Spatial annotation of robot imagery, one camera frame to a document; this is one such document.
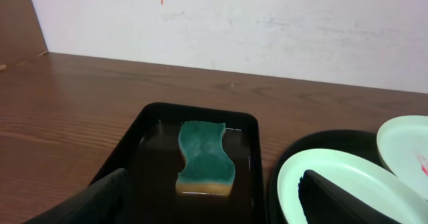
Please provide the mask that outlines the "light blue plate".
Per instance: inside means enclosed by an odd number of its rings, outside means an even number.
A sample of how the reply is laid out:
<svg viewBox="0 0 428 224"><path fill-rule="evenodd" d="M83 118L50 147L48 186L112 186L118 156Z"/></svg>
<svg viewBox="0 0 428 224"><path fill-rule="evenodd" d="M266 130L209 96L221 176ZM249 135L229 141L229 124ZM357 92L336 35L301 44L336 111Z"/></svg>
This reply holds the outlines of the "light blue plate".
<svg viewBox="0 0 428 224"><path fill-rule="evenodd" d="M307 222L298 198L298 183L307 170L399 223L427 223L427 201L395 175L359 156L323 148L298 152L280 168L278 199L288 223Z"/></svg>

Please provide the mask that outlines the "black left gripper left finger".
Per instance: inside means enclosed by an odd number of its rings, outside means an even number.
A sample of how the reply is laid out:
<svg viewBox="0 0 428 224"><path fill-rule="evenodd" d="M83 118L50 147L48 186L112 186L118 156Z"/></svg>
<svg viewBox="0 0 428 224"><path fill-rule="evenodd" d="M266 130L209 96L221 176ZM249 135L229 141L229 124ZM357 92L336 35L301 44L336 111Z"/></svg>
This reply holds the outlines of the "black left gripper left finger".
<svg viewBox="0 0 428 224"><path fill-rule="evenodd" d="M25 224L128 222L128 171L116 169Z"/></svg>

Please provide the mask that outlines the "green and yellow sponge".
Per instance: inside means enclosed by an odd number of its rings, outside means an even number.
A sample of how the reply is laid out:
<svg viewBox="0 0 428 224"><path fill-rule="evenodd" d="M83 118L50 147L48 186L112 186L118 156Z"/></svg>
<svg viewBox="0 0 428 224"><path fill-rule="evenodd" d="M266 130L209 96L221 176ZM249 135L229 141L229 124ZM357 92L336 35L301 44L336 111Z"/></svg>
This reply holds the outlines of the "green and yellow sponge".
<svg viewBox="0 0 428 224"><path fill-rule="evenodd" d="M235 164L223 149L224 123L186 121L179 132L179 149L185 166L175 190L182 195L230 195Z"/></svg>

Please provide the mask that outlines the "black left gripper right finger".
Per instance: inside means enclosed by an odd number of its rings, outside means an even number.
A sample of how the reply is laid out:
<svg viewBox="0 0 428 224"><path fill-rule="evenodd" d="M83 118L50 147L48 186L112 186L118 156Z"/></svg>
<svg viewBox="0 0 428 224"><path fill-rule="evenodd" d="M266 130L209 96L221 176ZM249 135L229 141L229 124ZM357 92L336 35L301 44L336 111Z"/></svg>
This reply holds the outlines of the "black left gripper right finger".
<svg viewBox="0 0 428 224"><path fill-rule="evenodd" d="M308 224L399 224L313 170L300 178L298 198Z"/></svg>

